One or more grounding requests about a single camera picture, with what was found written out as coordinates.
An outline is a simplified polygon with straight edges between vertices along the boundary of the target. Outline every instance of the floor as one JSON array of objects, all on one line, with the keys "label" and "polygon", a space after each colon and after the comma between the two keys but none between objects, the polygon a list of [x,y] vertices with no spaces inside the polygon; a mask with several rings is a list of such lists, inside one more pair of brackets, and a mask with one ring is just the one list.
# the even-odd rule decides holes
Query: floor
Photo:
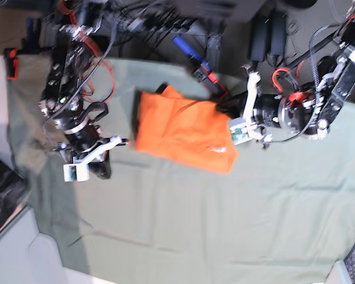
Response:
[{"label": "floor", "polygon": [[[329,2],[333,1],[338,14],[343,15],[348,10],[351,0],[318,0],[310,9],[294,9],[279,3],[281,10],[286,11],[289,21],[294,21],[298,32],[288,38],[287,56],[297,57],[308,49],[310,36],[320,27],[336,22],[334,19]],[[39,13],[22,11],[15,9],[0,9],[0,54],[5,47],[21,47],[21,38],[25,35],[25,19],[27,17],[37,17]],[[319,35],[318,38],[325,37],[328,32]],[[182,64],[187,67],[189,63],[184,55],[176,52],[175,46],[171,40],[174,35],[165,38],[163,44],[159,47],[159,52],[167,57],[171,63]],[[242,65],[248,62],[247,50],[250,37],[249,23],[230,23],[227,25],[222,40],[220,68],[219,72],[227,75],[242,77],[244,76]],[[147,51],[139,52],[139,41],[134,40],[126,44],[123,48],[124,57],[143,59]],[[335,46],[330,44],[327,48],[318,53],[317,58],[331,54]],[[159,60],[157,56],[151,55],[149,60]],[[262,83],[269,84],[273,69],[266,63],[259,66],[259,72],[262,76]],[[305,83],[311,80],[311,70],[309,63],[306,62],[301,72],[301,82]]]}]

